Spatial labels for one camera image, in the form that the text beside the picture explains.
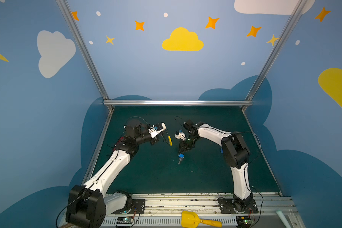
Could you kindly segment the blue tag silver key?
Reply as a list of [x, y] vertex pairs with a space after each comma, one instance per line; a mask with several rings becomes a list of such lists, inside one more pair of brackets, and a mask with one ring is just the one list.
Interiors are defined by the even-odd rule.
[[179, 162], [178, 162], [178, 165], [180, 165], [180, 163], [183, 161], [184, 159], [184, 154], [178, 154], [178, 157], [179, 157]]

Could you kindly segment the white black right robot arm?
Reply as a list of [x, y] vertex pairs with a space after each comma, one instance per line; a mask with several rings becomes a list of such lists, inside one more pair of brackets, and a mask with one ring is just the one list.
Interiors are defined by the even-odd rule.
[[237, 213], [244, 213], [253, 209], [256, 204], [249, 185], [248, 165], [250, 149], [243, 136], [239, 132], [227, 132], [210, 126], [205, 122], [193, 123], [188, 120], [183, 123], [183, 129], [175, 133], [175, 138], [180, 140], [179, 154], [190, 151], [195, 143], [201, 139], [208, 139], [221, 147], [224, 160], [231, 168], [234, 192], [231, 206]]

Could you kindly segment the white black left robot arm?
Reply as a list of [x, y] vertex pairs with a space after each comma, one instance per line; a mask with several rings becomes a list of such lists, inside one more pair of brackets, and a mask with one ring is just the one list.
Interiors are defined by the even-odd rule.
[[80, 228], [99, 228], [109, 214], [127, 214], [135, 210], [131, 194], [119, 191], [108, 195], [107, 190], [135, 157], [141, 144], [149, 142], [154, 145], [166, 132], [165, 123], [143, 124], [135, 119], [127, 123], [109, 160], [87, 182], [71, 189], [64, 208], [66, 222]]

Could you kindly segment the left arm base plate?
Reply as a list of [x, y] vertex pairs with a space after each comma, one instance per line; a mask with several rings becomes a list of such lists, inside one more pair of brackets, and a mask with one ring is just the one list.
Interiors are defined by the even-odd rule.
[[144, 214], [145, 210], [145, 199], [132, 199], [131, 201], [127, 201], [125, 206], [113, 212], [113, 214], [134, 214], [134, 212], [138, 214]]

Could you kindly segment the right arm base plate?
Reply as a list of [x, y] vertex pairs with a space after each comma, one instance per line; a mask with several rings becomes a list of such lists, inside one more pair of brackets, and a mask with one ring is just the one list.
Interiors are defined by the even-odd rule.
[[259, 213], [255, 200], [250, 196], [246, 199], [218, 198], [217, 202], [222, 214]]

